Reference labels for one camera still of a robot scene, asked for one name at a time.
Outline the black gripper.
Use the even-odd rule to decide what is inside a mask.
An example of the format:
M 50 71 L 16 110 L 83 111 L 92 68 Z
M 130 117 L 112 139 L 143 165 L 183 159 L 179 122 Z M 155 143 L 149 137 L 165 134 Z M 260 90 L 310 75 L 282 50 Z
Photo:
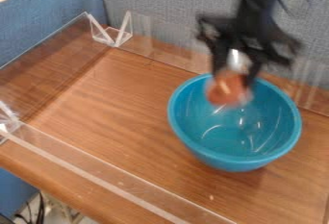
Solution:
M 214 75 L 226 66 L 230 49 L 238 49 L 249 56 L 250 66 L 245 76 L 245 88 L 253 85 L 264 62 L 274 62 L 282 66 L 290 66 L 293 63 L 292 59 L 277 52 L 272 43 L 285 45 L 293 55 L 302 47 L 300 40 L 285 33 L 278 26 L 272 26 L 270 33 L 262 35 L 262 31 L 256 26 L 237 24 L 237 20 L 229 17 L 199 14 L 197 23 L 197 39 L 203 41 L 210 49 Z

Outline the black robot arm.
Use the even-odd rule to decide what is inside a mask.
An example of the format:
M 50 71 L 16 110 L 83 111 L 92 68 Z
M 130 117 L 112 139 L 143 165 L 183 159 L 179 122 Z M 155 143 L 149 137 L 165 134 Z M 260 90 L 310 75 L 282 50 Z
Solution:
M 240 0 L 237 13 L 231 17 L 206 13 L 197 15 L 197 38 L 205 42 L 213 55 L 213 75 L 227 65 L 230 50 L 237 49 L 250 59 L 245 87 L 253 85 L 264 63 L 292 66 L 293 59 L 277 52 L 274 43 L 285 45 L 293 55 L 302 48 L 301 40 L 286 33 L 273 19 L 277 1 Z

